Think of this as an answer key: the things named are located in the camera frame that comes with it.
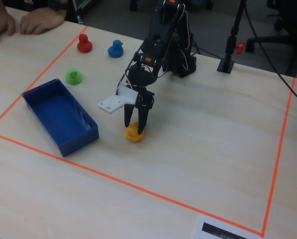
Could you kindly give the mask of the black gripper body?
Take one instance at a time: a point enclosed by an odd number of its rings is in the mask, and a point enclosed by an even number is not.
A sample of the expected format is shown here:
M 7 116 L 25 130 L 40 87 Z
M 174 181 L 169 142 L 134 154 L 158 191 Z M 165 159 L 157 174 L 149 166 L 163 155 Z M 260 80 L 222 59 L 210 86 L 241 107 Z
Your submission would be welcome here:
M 126 105 L 130 107 L 152 107 L 154 93 L 147 90 L 157 80 L 146 66 L 134 64 L 126 70 Z

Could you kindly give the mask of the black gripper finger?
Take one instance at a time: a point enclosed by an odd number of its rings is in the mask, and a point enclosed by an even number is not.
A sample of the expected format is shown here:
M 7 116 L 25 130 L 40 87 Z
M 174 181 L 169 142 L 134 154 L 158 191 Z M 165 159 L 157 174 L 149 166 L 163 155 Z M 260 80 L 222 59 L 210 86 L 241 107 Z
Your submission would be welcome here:
M 135 105 L 131 105 L 131 104 L 125 104 L 124 105 L 124 124 L 125 124 L 125 127 L 128 127 L 130 125 L 130 120 L 131 120 L 134 108 L 135 108 Z
M 152 109 L 152 105 L 140 105 L 138 107 L 138 132 L 144 131 L 150 109 Z

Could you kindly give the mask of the person's left hand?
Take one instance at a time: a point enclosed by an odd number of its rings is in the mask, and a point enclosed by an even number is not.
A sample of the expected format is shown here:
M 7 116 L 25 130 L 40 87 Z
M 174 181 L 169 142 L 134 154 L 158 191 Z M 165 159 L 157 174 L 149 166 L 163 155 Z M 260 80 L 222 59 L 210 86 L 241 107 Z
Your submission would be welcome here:
M 66 16 L 66 10 L 55 11 L 43 7 L 29 12 L 20 20 L 20 33 L 39 35 L 60 26 Z

